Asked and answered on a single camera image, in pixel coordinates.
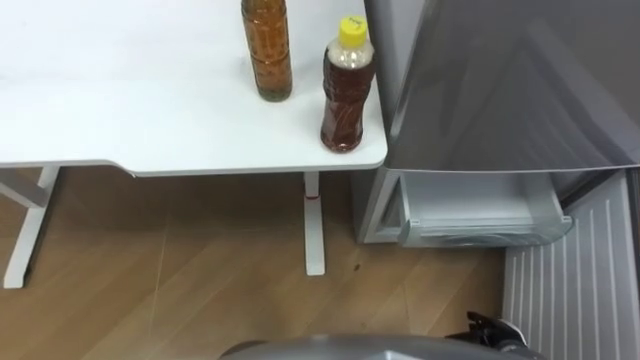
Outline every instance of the table frame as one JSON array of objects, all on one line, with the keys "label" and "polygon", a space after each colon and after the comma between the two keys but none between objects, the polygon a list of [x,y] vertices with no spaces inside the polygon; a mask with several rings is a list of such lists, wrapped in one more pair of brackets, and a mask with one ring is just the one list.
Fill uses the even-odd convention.
[{"label": "table frame", "polygon": [[[14,169],[0,169],[0,194],[27,208],[4,276],[5,289],[20,289],[25,285],[59,172],[59,166],[45,166],[38,182],[34,183]],[[317,171],[304,173],[305,261],[309,276],[325,273],[319,176]]]}]

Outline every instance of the gray refrigerator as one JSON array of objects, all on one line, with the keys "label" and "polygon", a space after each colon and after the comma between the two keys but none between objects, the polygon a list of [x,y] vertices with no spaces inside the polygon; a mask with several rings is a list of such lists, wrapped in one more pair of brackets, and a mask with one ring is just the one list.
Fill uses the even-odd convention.
[{"label": "gray refrigerator", "polygon": [[640,358],[640,1],[366,5],[389,155],[352,175],[357,241],[507,247],[533,349]]}]

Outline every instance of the white table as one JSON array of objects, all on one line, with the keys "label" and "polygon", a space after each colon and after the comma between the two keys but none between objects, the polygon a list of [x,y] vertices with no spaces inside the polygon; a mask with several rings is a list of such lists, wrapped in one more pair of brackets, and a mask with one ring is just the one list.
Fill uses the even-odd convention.
[{"label": "white table", "polygon": [[[322,145],[322,56],[363,0],[289,0],[294,90],[262,101],[240,0],[0,0],[0,192],[29,207],[4,279],[19,288],[60,166],[134,176],[303,172],[307,273],[324,273],[318,172],[379,166],[377,84],[361,145]],[[9,168],[44,167],[38,184]]]}]

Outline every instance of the plastic bottle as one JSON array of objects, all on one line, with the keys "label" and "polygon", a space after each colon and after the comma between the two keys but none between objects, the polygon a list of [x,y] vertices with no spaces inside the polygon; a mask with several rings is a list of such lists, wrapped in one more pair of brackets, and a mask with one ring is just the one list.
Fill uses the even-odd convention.
[{"label": "plastic bottle", "polygon": [[285,0],[242,0],[242,18],[260,96],[287,99],[292,80]]},{"label": "plastic bottle", "polygon": [[373,57],[366,20],[343,18],[338,38],[324,54],[327,101],[320,138],[332,151],[351,151],[362,140],[362,111],[375,74]]}]

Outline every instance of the floor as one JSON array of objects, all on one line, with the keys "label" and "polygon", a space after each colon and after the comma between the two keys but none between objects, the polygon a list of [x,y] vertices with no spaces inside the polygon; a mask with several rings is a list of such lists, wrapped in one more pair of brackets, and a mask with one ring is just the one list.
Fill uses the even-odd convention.
[{"label": "floor", "polygon": [[[442,336],[466,310],[500,313],[501,251],[357,246],[348,175],[321,189],[327,274],[306,277],[300,174],[64,170],[27,288],[0,290],[0,359],[215,359],[251,339]],[[23,215],[0,198],[3,269]]]}]

